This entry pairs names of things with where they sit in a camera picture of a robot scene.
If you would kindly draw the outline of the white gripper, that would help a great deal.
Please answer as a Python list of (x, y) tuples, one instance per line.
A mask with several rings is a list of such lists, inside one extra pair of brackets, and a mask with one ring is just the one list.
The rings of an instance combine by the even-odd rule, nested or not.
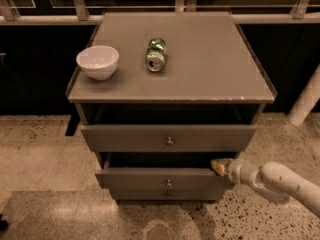
[(228, 178), (236, 184), (252, 183), (257, 172), (257, 165), (244, 159), (214, 159), (211, 161), (211, 167), (219, 176), (228, 174)]

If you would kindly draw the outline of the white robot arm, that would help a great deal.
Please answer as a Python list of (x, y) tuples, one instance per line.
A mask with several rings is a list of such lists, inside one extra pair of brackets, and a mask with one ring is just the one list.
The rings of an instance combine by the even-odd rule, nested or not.
[(244, 159), (224, 158), (212, 160), (211, 168), (219, 176), (247, 185), (273, 203), (285, 204), (294, 198), (320, 218), (320, 187), (281, 163), (256, 165)]

